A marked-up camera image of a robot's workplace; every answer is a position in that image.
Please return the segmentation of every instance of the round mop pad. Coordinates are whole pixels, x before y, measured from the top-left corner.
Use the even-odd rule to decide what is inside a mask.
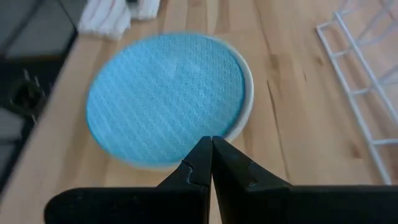
[[[181,161],[202,136],[224,136],[244,100],[241,67],[227,47],[167,34],[122,50],[91,85],[86,119],[113,156],[139,167]]]

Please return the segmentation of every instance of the black clamp jaw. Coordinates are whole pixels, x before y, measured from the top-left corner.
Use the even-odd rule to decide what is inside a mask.
[[[208,136],[157,187],[68,190],[45,222],[208,223],[212,174],[223,223],[398,223],[398,187],[293,186]]]

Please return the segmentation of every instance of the white towel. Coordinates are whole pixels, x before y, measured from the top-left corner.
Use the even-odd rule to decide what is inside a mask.
[[[81,33],[120,39],[130,28],[131,13],[125,0],[88,0],[80,18]]]
[[[130,3],[132,19],[155,19],[159,10],[160,0],[139,0],[138,3]]]

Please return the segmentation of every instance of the wooden countertop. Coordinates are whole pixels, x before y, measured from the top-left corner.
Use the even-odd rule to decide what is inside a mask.
[[[74,187],[155,186],[169,172],[137,170],[109,156],[85,123],[89,84],[124,46],[152,34],[215,35],[246,58],[251,117],[233,144],[293,184],[378,184],[366,144],[315,32],[334,0],[162,0],[159,16],[132,22],[119,42],[79,36],[9,181],[0,223],[43,223],[55,194]],[[220,223],[214,192],[211,223]]]

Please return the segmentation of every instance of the textured fabric pad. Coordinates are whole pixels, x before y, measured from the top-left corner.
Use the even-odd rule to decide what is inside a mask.
[[[102,68],[86,119],[113,156],[163,167],[182,160],[202,136],[224,136],[243,100],[243,72],[227,47],[203,35],[157,35]]]

